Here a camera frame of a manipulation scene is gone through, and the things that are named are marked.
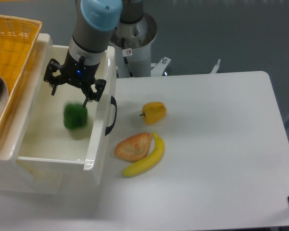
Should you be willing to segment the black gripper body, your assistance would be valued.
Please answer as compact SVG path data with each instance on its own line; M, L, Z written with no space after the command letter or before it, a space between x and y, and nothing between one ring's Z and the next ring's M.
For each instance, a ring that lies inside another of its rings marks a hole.
M95 79L95 73L103 53L72 53L67 52L65 62L61 68L61 84L69 84L77 88L102 88L103 81Z

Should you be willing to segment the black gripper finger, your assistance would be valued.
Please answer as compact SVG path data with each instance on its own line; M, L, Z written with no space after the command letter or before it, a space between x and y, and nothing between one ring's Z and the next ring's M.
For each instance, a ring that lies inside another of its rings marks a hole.
M106 80L104 79L89 79L82 83L81 90L85 95L83 107L86 107L87 102L100 101L101 96L106 86Z
M57 86L67 83L65 66L60 65L56 59L51 58L46 66L43 80L52 88L51 95L54 96Z

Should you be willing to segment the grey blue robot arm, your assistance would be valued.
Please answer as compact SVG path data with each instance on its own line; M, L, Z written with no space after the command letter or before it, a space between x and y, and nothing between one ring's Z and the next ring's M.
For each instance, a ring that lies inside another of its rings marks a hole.
M115 27L120 22L135 23L143 16L141 0L77 0L77 21L64 64L52 58L47 64L44 81L55 94L59 85L81 89L87 102L99 101L106 80L95 79Z

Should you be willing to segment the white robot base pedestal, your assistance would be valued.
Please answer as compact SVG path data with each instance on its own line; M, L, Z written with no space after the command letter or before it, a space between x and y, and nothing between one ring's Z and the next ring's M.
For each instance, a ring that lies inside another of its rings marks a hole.
M156 36L157 24L147 13L134 24L119 22L110 40L119 78L151 76L151 45Z

